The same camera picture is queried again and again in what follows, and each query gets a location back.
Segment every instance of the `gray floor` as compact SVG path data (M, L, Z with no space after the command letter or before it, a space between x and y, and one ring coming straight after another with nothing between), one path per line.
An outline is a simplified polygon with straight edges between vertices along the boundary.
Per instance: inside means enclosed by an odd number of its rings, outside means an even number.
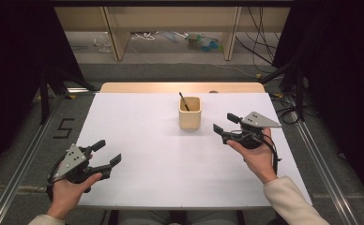
M205 34L218 38L216 33ZM255 38L256 34L250 34L250 36ZM214 81L224 79L255 82L257 74L265 75L265 73L254 67L254 63L262 70L274 69L269 67L265 60L258 57L252 60L252 54L238 42L235 44L232 60L224 61L223 55L219 51L193 50L182 37L175 36L178 42L174 43L161 34L153 35L155 38L153 41L141 38L133 40L134 35L132 35L123 60L116 62L112 53L98 52L99 47L94 45L94 38L99 37L98 33L68 33L68 40L74 49L86 80L98 87L105 82L117 81L173 81L173 76L179 78L185 76L189 81L199 78L207 81L209 78L203 78L204 73L214 77ZM246 34L238 34L238 37L244 44L253 47L253 42L247 38ZM269 45L277 46L278 44L274 34L266 34L266 40ZM265 48L257 46L256 51L269 59ZM265 90L269 93L278 93L279 82L280 79L275 79L267 83ZM93 94L87 93L76 94L73 99L62 97L51 99L51 105L54 106L56 102L59 102L59 107L52 122L48 125L48 130L34 155L29 170L23 177L17 194L2 218L2 224L27 224L35 215L46 212L49 200L43 193L46 185L45 178L59 156L78 139L93 97ZM316 149L326 163L326 168L330 171L342 197L352 209L356 222L347 223L339 212L340 208L335 205L336 202L333 201L333 195L330 194L328 186L324 182L322 172L311 156L311 147L302 138L299 125L282 123L284 134L311 195L313 205L330 224L364 224L364 187L350 165L337 156L338 146L333 142L322 118L316 116L309 97L306 98L306 105L308 105L305 109L306 121L301 125L308 128ZM274 106L276 110L285 107L278 101L274 101ZM55 139L56 136L67 135L65 130L58 129L62 119L65 118L73 119L73 121L65 122L65 125L72 128L72 131L68 138ZM288 115L285 119L293 120L294 118ZM26 149L29 149L30 142L39 129L39 121L40 102L39 98L35 97L31 112L26 116L20 132L0 158L0 196L23 159ZM78 208L69 215L68 224L100 224L103 217L105 224L109 214L105 215L104 210ZM256 208L244 211L244 217L246 224L266 224L274 217L274 212L269 208Z

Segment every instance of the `silver metal plate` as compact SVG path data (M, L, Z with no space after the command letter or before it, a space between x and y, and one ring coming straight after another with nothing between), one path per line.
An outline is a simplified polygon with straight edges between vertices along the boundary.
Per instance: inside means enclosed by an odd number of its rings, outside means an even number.
M82 153L80 148L76 144L72 144L68 150L68 153L63 159L56 172L54 178L60 177L71 171L76 166L80 165L82 162L86 161L85 155Z
M241 121L244 124L255 128L280 128L281 124L277 123L257 112L252 112Z

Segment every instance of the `metal rail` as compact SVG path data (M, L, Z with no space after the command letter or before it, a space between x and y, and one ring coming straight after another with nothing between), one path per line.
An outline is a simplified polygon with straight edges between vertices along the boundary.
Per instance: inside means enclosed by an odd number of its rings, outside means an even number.
M291 97L288 98L288 101L291 104L294 104L294 101ZM346 225L354 225L358 224L354 212L349 204L349 202L344 197L340 186L337 184L331 170L328 168L325 159L322 156L319 148L316 145L311 133L309 132L308 127L305 122L297 123L298 131L304 141L305 145L308 148L308 152L311 155L311 159L314 162L320 176L322 177L323 183L326 186L326 189L331 197L331 200L334 202L334 205L340 214L343 224Z
M27 174L30 165L35 158L36 152L38 151L43 138L50 126L53 116L55 115L59 105L63 101L63 97L56 97L55 102L53 104L53 109L48 116L46 122L39 126L38 131L36 132L35 137L33 138L32 142L30 142L27 151L24 153L21 162L18 165L18 168L15 170L15 173L12 175L11 179L9 180L7 186L4 189L4 192L1 194L0 197L0 224L7 213L12 201L18 191L18 187L21 184L22 180L24 179L25 175Z

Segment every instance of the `beige cup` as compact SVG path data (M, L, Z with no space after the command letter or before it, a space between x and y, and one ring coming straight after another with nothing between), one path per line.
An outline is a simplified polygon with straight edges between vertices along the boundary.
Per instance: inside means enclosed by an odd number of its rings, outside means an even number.
M184 97L185 102L181 98L179 100L179 126L183 129L196 129L200 127L202 119L202 102L199 97Z

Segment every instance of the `finger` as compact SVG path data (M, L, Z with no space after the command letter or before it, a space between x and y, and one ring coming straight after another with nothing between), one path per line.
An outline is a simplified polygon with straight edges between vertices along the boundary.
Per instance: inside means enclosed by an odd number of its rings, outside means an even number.
M263 129L262 129L262 133L264 134L264 140L265 141L267 141L268 143L270 143L271 142L271 135L272 135L272 132L271 132L271 130L270 130L270 128L269 127L264 127Z
M102 177L102 173L98 172L95 173L93 175L91 175L90 177L88 177L88 179L86 179L84 182L82 182L82 188L83 189L88 189L91 186L93 186L98 180L100 180L100 177Z
M243 147L243 145L241 145L239 142L228 140L227 144L231 146L233 149L235 149L241 155L243 155L244 151L247 151L247 149Z

